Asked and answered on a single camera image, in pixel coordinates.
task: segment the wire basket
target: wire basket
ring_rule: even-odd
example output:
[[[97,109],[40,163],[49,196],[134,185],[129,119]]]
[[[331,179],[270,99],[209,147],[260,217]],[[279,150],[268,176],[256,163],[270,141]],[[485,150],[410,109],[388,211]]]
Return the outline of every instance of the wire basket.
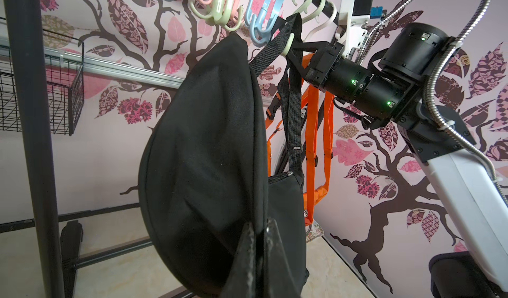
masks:
[[[82,46],[81,61],[45,54],[49,117],[53,134],[73,135],[84,104],[83,54],[79,39],[45,30],[45,35]],[[9,46],[0,44],[0,130],[21,131],[16,84]]]

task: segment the zipper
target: zipper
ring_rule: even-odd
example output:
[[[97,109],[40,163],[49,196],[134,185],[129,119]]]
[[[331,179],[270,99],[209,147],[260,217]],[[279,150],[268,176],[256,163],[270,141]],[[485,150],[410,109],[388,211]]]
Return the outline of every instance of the zipper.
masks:
[[[292,176],[292,175],[293,175],[292,171],[286,171],[285,173],[268,177],[268,184],[274,183],[276,181],[279,181],[281,179],[287,178],[287,177]]]

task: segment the tiled floor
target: tiled floor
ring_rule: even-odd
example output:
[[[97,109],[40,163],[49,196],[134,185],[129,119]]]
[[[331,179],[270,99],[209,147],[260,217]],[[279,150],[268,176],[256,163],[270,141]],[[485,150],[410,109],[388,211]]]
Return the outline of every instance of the tiled floor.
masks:
[[[147,236],[139,208],[79,219],[81,254]],[[60,223],[60,230],[65,226]],[[309,280],[302,298],[372,297],[344,262],[318,238],[307,244]],[[180,287],[153,247],[79,269],[75,298],[157,298]],[[0,233],[0,291],[5,298],[43,298],[39,251],[34,228]]]

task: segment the pink wall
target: pink wall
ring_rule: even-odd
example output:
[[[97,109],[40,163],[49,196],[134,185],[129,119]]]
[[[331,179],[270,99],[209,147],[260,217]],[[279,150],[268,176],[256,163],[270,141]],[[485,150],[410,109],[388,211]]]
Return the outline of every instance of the pink wall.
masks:
[[[240,3],[246,7],[248,1]],[[329,1],[340,4],[340,0]],[[44,27],[84,39],[87,56],[185,77],[189,68],[225,36],[219,27],[207,26],[190,14],[185,2],[41,0],[41,10]],[[288,16],[295,9],[291,0],[284,1],[283,15]],[[0,15],[4,16],[1,7]],[[325,20],[321,15],[320,23]],[[317,25],[315,20],[306,23],[303,35]],[[329,26],[314,35],[313,40],[329,41],[334,32],[335,27]],[[249,44],[249,57],[256,55],[259,49],[246,31],[239,30],[238,34]],[[46,42],[53,48],[80,50],[61,41]],[[259,78],[263,94],[275,93],[274,86],[282,76],[282,70],[277,69],[284,67],[285,60],[279,57],[273,63],[273,72],[267,71]],[[61,214],[138,201],[136,190],[120,193],[137,185],[139,160],[151,134],[150,127],[155,126],[173,95],[174,91],[165,87],[85,78],[85,103],[76,132],[72,137],[53,136]],[[137,102],[145,110],[125,116],[123,109],[129,102]],[[0,143],[0,223],[32,218],[21,133],[0,131]],[[282,139],[275,138],[274,155],[281,146]]]
[[[374,0],[374,6],[391,11],[399,1]],[[405,8],[399,23],[392,23],[393,30],[384,32],[366,59],[390,46],[401,30],[394,28],[402,22],[428,23],[448,35],[456,35],[478,3],[479,0],[415,0]],[[485,17],[465,40],[464,52],[448,67],[437,87],[437,97],[460,110],[478,147],[492,159],[505,180],[508,127],[502,111],[508,91],[508,28],[501,19],[506,7],[506,0],[492,0]],[[338,157],[332,161],[330,191],[314,214],[327,240],[378,297],[432,297],[430,258],[465,250],[467,244],[461,241],[414,158],[405,152],[407,147],[397,130],[387,127],[365,131],[359,122],[338,110],[334,122],[334,150]],[[318,141],[318,155],[322,147]],[[364,153],[353,158],[348,149]],[[347,162],[340,163],[341,156],[348,156],[343,158]],[[316,185],[324,182],[321,167],[317,167]],[[359,176],[355,177],[353,168],[360,169]]]

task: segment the black bag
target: black bag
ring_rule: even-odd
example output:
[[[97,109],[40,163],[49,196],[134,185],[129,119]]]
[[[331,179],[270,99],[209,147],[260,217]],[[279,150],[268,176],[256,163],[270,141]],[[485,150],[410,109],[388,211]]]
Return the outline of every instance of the black bag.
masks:
[[[290,89],[287,68],[278,86],[289,172],[270,178],[257,83],[291,32],[301,41],[299,14],[251,65],[235,33],[214,46],[182,83],[143,153],[139,200],[149,236],[178,281],[202,298],[220,295],[244,225],[262,236],[268,217],[277,222],[297,293],[306,280],[301,77],[291,69],[297,83]],[[302,53],[296,56],[301,61]]]

